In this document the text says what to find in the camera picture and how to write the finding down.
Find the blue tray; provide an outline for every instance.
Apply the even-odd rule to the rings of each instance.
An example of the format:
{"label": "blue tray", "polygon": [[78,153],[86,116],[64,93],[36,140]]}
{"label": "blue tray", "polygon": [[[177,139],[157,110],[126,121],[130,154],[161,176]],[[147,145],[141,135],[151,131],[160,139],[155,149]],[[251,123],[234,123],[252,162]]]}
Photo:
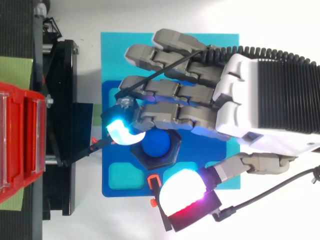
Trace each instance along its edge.
{"label": "blue tray", "polygon": [[[191,34],[206,45],[238,46],[238,34]],[[102,110],[115,104],[114,95],[121,80],[129,75],[149,76],[151,72],[127,63],[124,54],[133,44],[152,45],[152,33],[102,32],[101,72]],[[156,78],[166,79],[161,75]],[[240,147],[234,139],[228,142],[178,131],[182,137],[176,164],[147,170],[130,152],[130,146],[109,145],[102,150],[102,193],[106,197],[151,196],[147,177],[158,174],[161,182],[183,168],[196,170],[211,166],[237,154]],[[240,177],[221,184],[219,189],[240,189]]]}

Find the white table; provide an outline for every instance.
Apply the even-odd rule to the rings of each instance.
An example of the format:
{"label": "white table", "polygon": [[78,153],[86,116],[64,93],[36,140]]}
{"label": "white table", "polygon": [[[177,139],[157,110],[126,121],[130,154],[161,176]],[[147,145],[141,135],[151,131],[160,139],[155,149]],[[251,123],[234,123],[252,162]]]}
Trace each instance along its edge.
{"label": "white table", "polygon": [[[237,33],[240,44],[293,52],[318,61],[319,6],[316,0],[51,0],[64,39],[74,40],[78,56],[78,101],[101,103],[100,32]],[[100,127],[92,135],[101,137]],[[243,174],[241,190],[217,192],[223,207],[239,204],[288,177],[320,164],[307,154],[278,176]],[[102,155],[80,160],[76,208],[72,216],[51,212],[44,240],[206,240],[311,239],[319,236],[320,183],[305,176],[216,223],[207,216],[185,230],[165,232],[150,197],[106,198],[101,193]]]}

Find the metal rod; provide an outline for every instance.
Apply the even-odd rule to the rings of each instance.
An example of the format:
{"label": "metal rod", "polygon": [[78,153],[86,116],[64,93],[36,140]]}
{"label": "metal rod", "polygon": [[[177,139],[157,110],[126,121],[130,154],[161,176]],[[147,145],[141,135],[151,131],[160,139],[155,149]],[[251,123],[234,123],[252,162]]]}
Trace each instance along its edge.
{"label": "metal rod", "polygon": [[42,53],[43,54],[50,54],[53,44],[43,44],[42,45]]}
{"label": "metal rod", "polygon": [[57,159],[55,155],[46,155],[45,156],[45,164],[46,165],[57,165]]}

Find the black hexagonal holder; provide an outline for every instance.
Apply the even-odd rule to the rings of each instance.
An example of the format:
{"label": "black hexagonal holder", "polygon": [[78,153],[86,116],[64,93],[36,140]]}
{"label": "black hexagonal holder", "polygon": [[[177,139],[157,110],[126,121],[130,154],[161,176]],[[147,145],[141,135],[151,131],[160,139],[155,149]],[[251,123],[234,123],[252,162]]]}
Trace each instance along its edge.
{"label": "black hexagonal holder", "polygon": [[165,155],[159,157],[149,156],[145,153],[141,142],[133,144],[130,148],[131,153],[148,171],[171,166],[177,161],[182,138],[176,130],[164,131],[170,137],[170,148]]}

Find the robotic hand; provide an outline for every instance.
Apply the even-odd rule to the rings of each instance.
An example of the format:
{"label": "robotic hand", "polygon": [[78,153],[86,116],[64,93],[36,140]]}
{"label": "robotic hand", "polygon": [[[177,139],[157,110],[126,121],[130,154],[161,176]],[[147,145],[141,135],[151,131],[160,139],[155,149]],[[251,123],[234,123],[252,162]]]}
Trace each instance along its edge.
{"label": "robotic hand", "polygon": [[[319,150],[320,68],[315,62],[280,50],[206,46],[169,29],[159,30],[152,42],[155,47],[135,44],[125,54],[129,63],[156,73],[128,76],[121,82],[117,104],[101,116],[112,139],[130,145],[152,128],[183,129],[223,141],[234,137],[255,150],[199,169],[204,192],[189,202],[169,186],[179,174],[187,175],[191,185],[197,182],[198,176],[193,180],[187,170],[154,190],[163,221],[168,222],[167,216],[175,231],[207,214],[221,221],[236,211],[219,210],[221,203],[213,191],[218,184],[244,172],[281,174],[299,155]],[[152,80],[162,73],[180,81]],[[136,99],[155,104],[139,107]],[[119,115],[121,122],[115,121]],[[122,130],[116,130],[115,122]],[[320,180],[319,168],[309,172]],[[170,210],[162,192],[185,205]]]}

